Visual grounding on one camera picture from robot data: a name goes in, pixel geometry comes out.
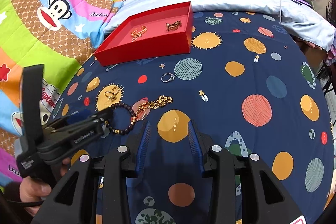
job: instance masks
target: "beaded bracelet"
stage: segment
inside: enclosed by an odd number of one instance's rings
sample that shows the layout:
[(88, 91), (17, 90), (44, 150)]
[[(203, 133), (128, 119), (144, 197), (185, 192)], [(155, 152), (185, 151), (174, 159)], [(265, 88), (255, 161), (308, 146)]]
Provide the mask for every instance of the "beaded bracelet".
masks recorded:
[(105, 125), (108, 129), (110, 129), (110, 131), (112, 133), (115, 133), (115, 134), (121, 134), (121, 135), (124, 135), (125, 133), (128, 134), (132, 129), (133, 129), (133, 126), (135, 125), (135, 122), (137, 121), (136, 120), (136, 116), (135, 116), (135, 112), (133, 111), (132, 107), (130, 107), (129, 105), (125, 104), (125, 103), (116, 103), (116, 104), (113, 104), (111, 105), (111, 108), (112, 109), (116, 109), (118, 107), (123, 107), (125, 108), (126, 110), (128, 110), (129, 114), (131, 115), (132, 117), (132, 120), (131, 120), (131, 123), (130, 125), (124, 129), (124, 130), (120, 130), (120, 129), (115, 129), (115, 128), (112, 128), (110, 126), (110, 123), (108, 121), (105, 121)]

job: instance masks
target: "open red tray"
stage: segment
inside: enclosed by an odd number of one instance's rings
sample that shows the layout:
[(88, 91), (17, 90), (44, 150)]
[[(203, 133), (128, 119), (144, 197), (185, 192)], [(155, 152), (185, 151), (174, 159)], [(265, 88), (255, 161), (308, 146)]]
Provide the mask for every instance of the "open red tray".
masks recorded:
[[(167, 31), (166, 23), (180, 20), (182, 26)], [(147, 32), (132, 42), (131, 32), (147, 26)], [(193, 11), (190, 2), (177, 3), (128, 17), (97, 48), (94, 56), (102, 66), (152, 57), (190, 53)]]

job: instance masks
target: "silver ring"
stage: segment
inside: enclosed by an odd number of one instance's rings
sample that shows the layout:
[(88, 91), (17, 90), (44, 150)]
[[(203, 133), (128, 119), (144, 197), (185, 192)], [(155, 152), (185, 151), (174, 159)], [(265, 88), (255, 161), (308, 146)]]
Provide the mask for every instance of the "silver ring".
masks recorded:
[[(163, 80), (163, 77), (165, 77), (166, 75), (170, 75), (170, 78), (169, 78), (167, 81), (164, 81), (164, 80)], [(167, 72), (167, 73), (165, 73), (164, 75), (161, 76), (161, 81), (162, 81), (163, 83), (168, 83), (168, 82), (170, 82), (170, 81), (172, 81), (172, 80), (174, 80), (174, 79), (175, 79), (175, 75), (172, 74), (172, 73), (170, 73), (170, 72)]]

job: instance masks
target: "white blanket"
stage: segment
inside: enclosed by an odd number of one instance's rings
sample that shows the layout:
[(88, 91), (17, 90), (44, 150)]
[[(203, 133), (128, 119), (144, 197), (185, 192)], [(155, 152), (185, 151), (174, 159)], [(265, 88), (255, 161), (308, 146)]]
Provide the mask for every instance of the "white blanket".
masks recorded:
[[(251, 11), (272, 15), (280, 21), (280, 0), (127, 0), (107, 24), (105, 33), (112, 32), (131, 15), (185, 1), (191, 1), (194, 12)], [(330, 50), (335, 28), (318, 13), (291, 0), (281, 0), (281, 11), (282, 24), (290, 34)]]

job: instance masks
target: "navy blue bedsheet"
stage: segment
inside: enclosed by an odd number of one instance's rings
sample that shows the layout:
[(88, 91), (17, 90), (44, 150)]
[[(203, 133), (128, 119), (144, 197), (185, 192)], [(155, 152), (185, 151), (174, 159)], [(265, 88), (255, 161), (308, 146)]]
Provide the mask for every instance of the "navy blue bedsheet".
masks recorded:
[[(307, 223), (313, 223), (330, 189), (334, 147), (327, 103), (305, 56), (278, 20), (262, 14), (195, 13), (193, 38), (190, 54), (109, 67), (101, 67), (92, 56), (73, 77), (52, 118), (84, 109), (97, 112), (108, 105), (100, 91), (110, 90), (109, 85), (119, 86), (118, 99), (131, 106), (160, 95), (173, 98), (147, 116), (152, 137), (144, 172), (127, 179), (132, 223), (206, 223), (212, 180), (201, 178), (192, 159), (186, 138), (189, 119), (232, 153), (259, 154)], [(167, 72), (175, 79), (163, 83), (161, 76)], [(114, 124), (125, 128), (129, 119), (117, 110)], [(110, 134), (86, 150), (92, 157), (106, 155), (126, 138)], [(240, 220), (239, 178), (236, 192)]]

